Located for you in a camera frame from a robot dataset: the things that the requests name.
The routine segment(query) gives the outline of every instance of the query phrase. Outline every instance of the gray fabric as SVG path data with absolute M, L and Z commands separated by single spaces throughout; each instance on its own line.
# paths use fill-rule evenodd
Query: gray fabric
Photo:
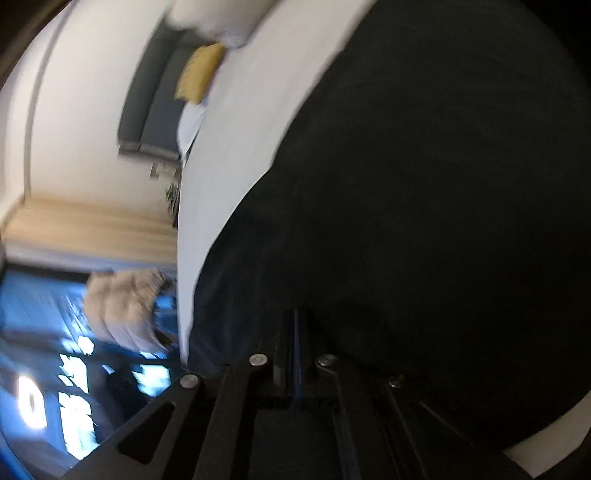
M 156 29 L 129 87 L 119 123 L 120 142 L 140 141 L 162 73 L 181 36 L 182 32 L 171 30 L 164 23 Z
M 174 94 L 178 78 L 194 51 L 195 47 L 179 46 L 172 53 L 145 121 L 142 145 L 149 144 L 178 153 L 177 127 L 185 102 L 175 100 Z
M 174 100 L 184 65 L 205 42 L 194 31 L 160 23 L 148 43 L 129 87 L 119 123 L 119 151 L 180 158 L 177 125 L 184 102 Z

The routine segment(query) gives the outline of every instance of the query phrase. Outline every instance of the black fabric cover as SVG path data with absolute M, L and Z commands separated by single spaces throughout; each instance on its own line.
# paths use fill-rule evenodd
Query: black fabric cover
M 587 89 L 518 2 L 378 0 L 212 246 L 190 366 L 309 307 L 497 446 L 548 425 L 591 390 Z

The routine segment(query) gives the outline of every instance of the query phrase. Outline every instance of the white bed sheet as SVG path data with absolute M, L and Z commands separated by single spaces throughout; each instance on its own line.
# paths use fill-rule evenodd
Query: white bed sheet
M 374 0 L 280 0 L 248 45 L 226 55 L 183 170 L 178 323 L 187 361 L 193 290 L 207 252 Z

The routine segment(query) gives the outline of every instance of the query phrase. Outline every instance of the white pillow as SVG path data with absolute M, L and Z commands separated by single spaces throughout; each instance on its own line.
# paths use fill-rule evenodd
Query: white pillow
M 173 28 L 195 28 L 207 40 L 227 48 L 248 41 L 261 18 L 277 0 L 177 0 L 168 13 Z

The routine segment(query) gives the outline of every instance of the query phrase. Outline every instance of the bed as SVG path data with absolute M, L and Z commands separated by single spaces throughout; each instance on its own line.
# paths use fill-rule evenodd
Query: bed
M 498 448 L 547 427 L 591 390 L 590 105 L 519 2 L 279 2 L 183 171 L 183 358 L 215 375 L 307 306 Z
M 183 170 L 178 232 L 181 356 L 189 355 L 193 290 L 207 252 L 269 169 L 298 108 L 372 0 L 279 2 L 248 45 L 228 52 Z

